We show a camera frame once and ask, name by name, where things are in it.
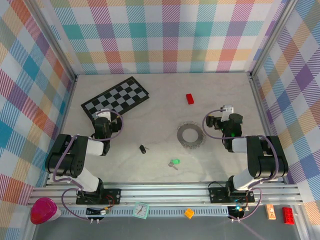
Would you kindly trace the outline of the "black power connector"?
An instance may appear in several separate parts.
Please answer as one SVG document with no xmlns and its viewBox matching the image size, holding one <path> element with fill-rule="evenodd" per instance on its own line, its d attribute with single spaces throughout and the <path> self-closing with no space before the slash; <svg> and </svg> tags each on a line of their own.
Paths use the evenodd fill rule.
<svg viewBox="0 0 320 240">
<path fill-rule="evenodd" d="M 85 216 L 90 221 L 91 224 L 96 222 L 99 224 L 109 213 L 111 212 L 111 207 L 107 206 L 101 209 L 86 208 Z"/>
<path fill-rule="evenodd" d="M 237 219 L 242 219 L 245 217 L 246 214 L 246 207 L 245 206 L 228 206 L 228 218 L 233 222 Z"/>
</svg>

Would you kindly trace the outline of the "metal keyring disc with rings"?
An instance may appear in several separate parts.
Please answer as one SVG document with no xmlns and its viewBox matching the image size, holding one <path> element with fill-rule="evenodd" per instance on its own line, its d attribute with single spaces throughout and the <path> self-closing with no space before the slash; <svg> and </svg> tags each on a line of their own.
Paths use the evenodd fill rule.
<svg viewBox="0 0 320 240">
<path fill-rule="evenodd" d="M 194 130 L 197 133 L 197 139 L 195 141 L 187 141 L 183 137 L 183 133 L 186 130 Z M 177 140 L 185 149 L 196 149 L 203 145 L 206 141 L 205 134 L 201 129 L 200 125 L 194 121 L 185 121 L 181 123 L 177 128 Z"/>
</svg>

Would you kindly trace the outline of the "large red toy brick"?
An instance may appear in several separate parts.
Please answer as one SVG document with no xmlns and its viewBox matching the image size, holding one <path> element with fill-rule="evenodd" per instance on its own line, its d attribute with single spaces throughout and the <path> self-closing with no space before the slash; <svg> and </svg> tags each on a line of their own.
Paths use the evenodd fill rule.
<svg viewBox="0 0 320 240">
<path fill-rule="evenodd" d="M 282 214 L 283 214 L 283 222 L 285 224 L 287 225 L 295 224 L 294 213 L 291 207 L 283 207 Z"/>
</svg>

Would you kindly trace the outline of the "aluminium side rail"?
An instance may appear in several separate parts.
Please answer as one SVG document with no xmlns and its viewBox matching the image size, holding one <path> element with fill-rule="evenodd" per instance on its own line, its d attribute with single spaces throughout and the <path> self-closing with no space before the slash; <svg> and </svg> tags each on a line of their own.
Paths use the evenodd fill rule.
<svg viewBox="0 0 320 240">
<path fill-rule="evenodd" d="M 263 101 L 262 101 L 261 96 L 259 94 L 256 82 L 254 81 L 254 79 L 253 79 L 253 77 L 251 76 L 250 73 L 247 73 L 247 77 L 248 77 L 249 85 L 251 87 L 251 91 L 252 91 L 252 94 L 253 94 L 255 105 L 256 105 L 257 110 L 258 110 L 258 114 L 259 114 L 259 117 L 260 117 L 261 125 L 263 127 L 264 135 L 265 136 L 272 136 L 273 133 L 271 131 L 270 123 L 268 121 L 267 114 L 265 112 L 265 109 L 264 109 L 264 106 L 263 106 Z"/>
<path fill-rule="evenodd" d="M 72 81 L 72 84 L 71 84 L 71 87 L 70 87 L 70 92 L 68 93 L 68 98 L 67 98 L 67 102 L 66 102 L 66 105 L 64 107 L 64 112 L 63 112 L 63 115 L 62 115 L 62 119 L 60 121 L 60 126 L 59 126 L 59 129 L 58 129 L 58 132 L 56 134 L 55 137 L 58 136 L 58 134 L 62 134 L 63 131 L 64 131 L 64 128 L 65 128 L 65 125 L 66 125 L 66 121 L 67 121 L 67 118 L 68 118 L 68 114 L 69 114 L 69 110 L 70 110 L 70 107 L 71 107 L 71 103 L 72 103 L 72 99 L 73 99 L 73 96 L 74 96 L 74 93 L 75 93 L 75 88 L 77 86 L 77 82 L 78 82 L 78 79 L 79 79 L 79 74 L 77 74 L 75 76 L 75 80 Z M 66 181 L 68 184 L 71 183 L 71 178 L 66 176 L 66 177 L 62 177 L 61 179 L 58 179 L 57 176 L 55 176 L 55 179 L 56 179 L 56 183 L 59 183 L 59 182 L 64 182 Z"/>
</svg>

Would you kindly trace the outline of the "pink plastic cup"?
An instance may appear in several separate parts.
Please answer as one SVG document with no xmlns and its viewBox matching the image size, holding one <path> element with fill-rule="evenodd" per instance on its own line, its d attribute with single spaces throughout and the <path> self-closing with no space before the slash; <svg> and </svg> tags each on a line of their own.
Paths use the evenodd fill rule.
<svg viewBox="0 0 320 240">
<path fill-rule="evenodd" d="M 61 214 L 61 210 L 51 198 L 41 197 L 31 208 L 30 221 L 34 225 L 40 225 L 56 220 Z"/>
</svg>

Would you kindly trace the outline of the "black and grey chessboard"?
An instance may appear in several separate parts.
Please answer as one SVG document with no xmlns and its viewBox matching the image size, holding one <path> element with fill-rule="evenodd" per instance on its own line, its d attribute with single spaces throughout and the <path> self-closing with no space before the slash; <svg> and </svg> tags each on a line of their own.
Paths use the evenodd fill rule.
<svg viewBox="0 0 320 240">
<path fill-rule="evenodd" d="M 81 107 L 94 121 L 98 111 L 109 109 L 123 115 L 149 98 L 147 90 L 131 76 L 81 104 Z"/>
</svg>

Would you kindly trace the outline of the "aluminium mounting rail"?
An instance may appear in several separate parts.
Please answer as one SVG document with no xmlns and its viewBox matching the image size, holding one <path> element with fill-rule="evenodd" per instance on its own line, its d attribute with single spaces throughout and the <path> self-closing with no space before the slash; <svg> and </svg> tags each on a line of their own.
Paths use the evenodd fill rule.
<svg viewBox="0 0 320 240">
<path fill-rule="evenodd" d="M 31 207 L 36 200 L 42 197 L 51 198 L 58 206 L 62 206 L 62 193 L 73 188 L 70 184 L 47 184 L 45 187 L 34 188 L 28 202 Z M 195 207 L 209 206 L 210 203 L 207 182 L 178 182 L 178 183 L 118 183 L 105 184 L 105 189 L 121 189 L 120 204 L 118 207 L 131 207 L 135 202 L 146 203 L 150 207 Z M 296 185 L 284 184 L 283 182 L 268 182 L 261 184 L 261 204 L 273 205 L 301 205 L 302 196 Z M 76 205 L 76 193 L 68 191 L 64 196 L 64 202 L 70 207 Z"/>
</svg>

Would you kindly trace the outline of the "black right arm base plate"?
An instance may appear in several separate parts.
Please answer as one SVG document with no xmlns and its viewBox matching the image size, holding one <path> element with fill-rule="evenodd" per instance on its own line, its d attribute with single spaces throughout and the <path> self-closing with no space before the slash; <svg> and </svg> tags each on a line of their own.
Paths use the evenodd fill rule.
<svg viewBox="0 0 320 240">
<path fill-rule="evenodd" d="M 252 191 L 234 190 L 226 187 L 209 187 L 209 198 L 212 204 L 224 203 L 254 203 L 255 196 Z"/>
</svg>

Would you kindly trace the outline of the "printed wooden block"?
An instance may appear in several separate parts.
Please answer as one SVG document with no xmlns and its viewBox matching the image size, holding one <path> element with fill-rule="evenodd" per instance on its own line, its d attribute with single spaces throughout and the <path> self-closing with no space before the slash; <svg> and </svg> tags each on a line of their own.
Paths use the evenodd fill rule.
<svg viewBox="0 0 320 240">
<path fill-rule="evenodd" d="M 266 215 L 268 220 L 276 220 L 276 213 L 273 204 L 266 204 Z"/>
</svg>

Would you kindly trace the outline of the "teal square clock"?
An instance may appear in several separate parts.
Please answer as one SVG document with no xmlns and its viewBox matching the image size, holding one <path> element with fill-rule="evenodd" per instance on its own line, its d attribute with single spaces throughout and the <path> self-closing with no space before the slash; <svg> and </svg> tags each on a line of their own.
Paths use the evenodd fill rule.
<svg viewBox="0 0 320 240">
<path fill-rule="evenodd" d="M 133 208 L 132 215 L 135 218 L 143 219 L 145 220 L 148 217 L 149 214 L 149 205 L 142 202 L 136 202 Z"/>
</svg>

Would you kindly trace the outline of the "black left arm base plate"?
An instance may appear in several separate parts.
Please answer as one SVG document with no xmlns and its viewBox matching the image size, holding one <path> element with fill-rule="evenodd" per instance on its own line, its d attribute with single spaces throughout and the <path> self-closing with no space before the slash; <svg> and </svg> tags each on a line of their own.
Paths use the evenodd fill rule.
<svg viewBox="0 0 320 240">
<path fill-rule="evenodd" d="M 97 192 L 78 191 L 76 193 L 77 205 L 119 205 L 121 189 L 109 188 Z"/>
</svg>

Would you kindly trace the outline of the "aluminium frame post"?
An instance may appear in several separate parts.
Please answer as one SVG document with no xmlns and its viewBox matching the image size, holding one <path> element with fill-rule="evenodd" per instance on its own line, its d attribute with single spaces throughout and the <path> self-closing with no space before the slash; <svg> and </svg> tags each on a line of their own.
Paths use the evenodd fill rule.
<svg viewBox="0 0 320 240">
<path fill-rule="evenodd" d="M 269 37 L 266 39 L 266 42 L 258 55 L 258 59 L 256 60 L 252 70 L 249 71 L 250 77 L 254 80 L 257 77 L 257 74 L 260 68 L 263 66 L 264 61 L 267 58 L 267 55 L 271 51 L 274 43 L 277 41 L 279 35 L 281 34 L 286 22 L 288 21 L 291 12 L 294 10 L 296 4 L 299 0 L 287 0 L 279 16 L 277 21 L 273 25 L 270 31 Z"/>
<path fill-rule="evenodd" d="M 39 8 L 36 0 L 23 0 L 28 10 L 34 17 L 36 23 L 39 25 L 39 28 L 43 32 L 48 44 L 52 47 L 54 53 L 56 54 L 60 64 L 66 71 L 66 74 L 72 81 L 75 83 L 77 81 L 77 75 L 72 69 L 71 64 L 69 63 L 66 55 L 64 54 L 62 48 L 59 45 L 57 38 L 55 37 L 50 25 L 48 24 L 46 18 L 43 16 L 41 9 Z"/>
</svg>

